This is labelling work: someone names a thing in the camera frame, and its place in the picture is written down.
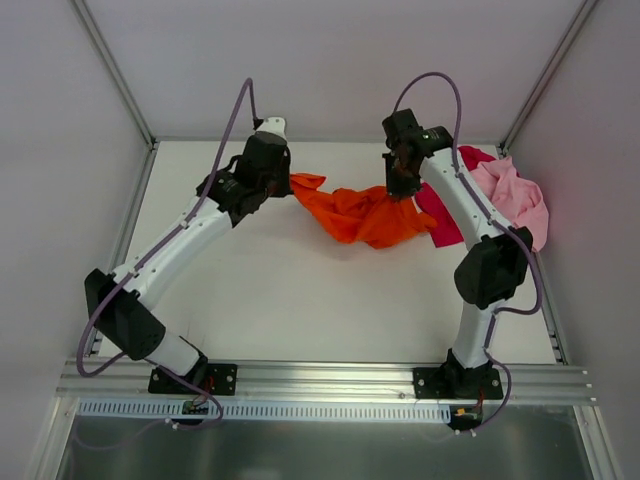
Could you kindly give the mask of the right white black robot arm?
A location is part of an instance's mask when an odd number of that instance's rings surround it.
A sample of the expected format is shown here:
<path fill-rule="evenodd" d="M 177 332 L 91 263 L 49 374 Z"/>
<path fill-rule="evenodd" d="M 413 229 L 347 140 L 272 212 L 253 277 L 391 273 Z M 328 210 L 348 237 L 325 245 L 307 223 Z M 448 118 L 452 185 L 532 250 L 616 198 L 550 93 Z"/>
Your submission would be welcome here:
<path fill-rule="evenodd" d="M 533 238 L 491 205 L 465 167 L 443 126 L 426 129 L 410 109 L 396 110 L 382 126 L 386 188 L 397 200 L 411 198 L 427 183 L 458 227 L 466 255 L 454 271 L 462 299 L 460 325 L 445 361 L 413 371 L 419 399 L 499 399 L 499 374 L 488 356 L 495 316 L 524 282 Z"/>

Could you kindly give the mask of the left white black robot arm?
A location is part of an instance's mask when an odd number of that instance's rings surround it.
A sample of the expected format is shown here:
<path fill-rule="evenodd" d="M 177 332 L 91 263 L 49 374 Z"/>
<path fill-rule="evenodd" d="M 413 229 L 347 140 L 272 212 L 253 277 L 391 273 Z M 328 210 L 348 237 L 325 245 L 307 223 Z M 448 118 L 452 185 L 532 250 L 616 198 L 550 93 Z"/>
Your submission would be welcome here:
<path fill-rule="evenodd" d="M 90 322 L 122 355 L 159 367 L 185 393 L 206 380 L 207 357 L 174 334 L 153 310 L 175 278 L 213 241 L 270 198 L 291 194 L 291 155 L 282 133 L 255 131 L 241 154 L 209 174 L 154 245 L 111 273 L 85 279 Z"/>

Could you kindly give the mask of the magenta t shirt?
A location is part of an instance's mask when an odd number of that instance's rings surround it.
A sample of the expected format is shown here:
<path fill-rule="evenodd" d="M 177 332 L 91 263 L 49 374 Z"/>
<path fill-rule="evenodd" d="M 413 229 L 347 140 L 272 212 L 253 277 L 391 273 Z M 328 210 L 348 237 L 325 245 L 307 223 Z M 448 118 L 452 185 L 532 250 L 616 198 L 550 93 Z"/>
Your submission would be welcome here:
<path fill-rule="evenodd" d="M 475 170 L 481 163 L 496 160 L 495 156 L 474 146 L 463 145 L 458 150 L 465 166 L 470 171 Z M 464 241 L 453 217 L 431 186 L 422 183 L 421 190 L 415 196 L 415 203 L 424 214 L 429 215 L 436 222 L 436 226 L 430 231 L 436 248 L 449 247 Z"/>

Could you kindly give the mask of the orange t shirt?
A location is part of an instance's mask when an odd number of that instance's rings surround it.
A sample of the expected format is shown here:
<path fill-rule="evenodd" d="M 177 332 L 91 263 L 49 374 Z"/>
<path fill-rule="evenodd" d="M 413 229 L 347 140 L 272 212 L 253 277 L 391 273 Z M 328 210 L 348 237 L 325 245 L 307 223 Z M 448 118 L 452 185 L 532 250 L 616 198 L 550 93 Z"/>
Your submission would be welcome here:
<path fill-rule="evenodd" d="M 361 242 L 386 249 L 437 227 L 437 220 L 420 211 L 411 199 L 395 200 L 384 186 L 326 192 L 321 189 L 325 180 L 308 173 L 290 176 L 296 200 L 339 243 Z"/>

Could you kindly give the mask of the light pink t shirt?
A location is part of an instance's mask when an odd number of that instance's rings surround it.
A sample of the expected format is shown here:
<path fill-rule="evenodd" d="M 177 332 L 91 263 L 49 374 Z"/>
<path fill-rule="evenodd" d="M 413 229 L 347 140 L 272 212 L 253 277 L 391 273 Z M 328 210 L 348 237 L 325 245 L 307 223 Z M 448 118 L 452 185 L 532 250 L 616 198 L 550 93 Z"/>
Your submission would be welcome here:
<path fill-rule="evenodd" d="M 546 245 L 549 211 L 540 187 L 520 176 L 511 157 L 481 162 L 471 172 L 492 205 L 515 227 L 526 227 L 533 237 L 533 251 Z"/>

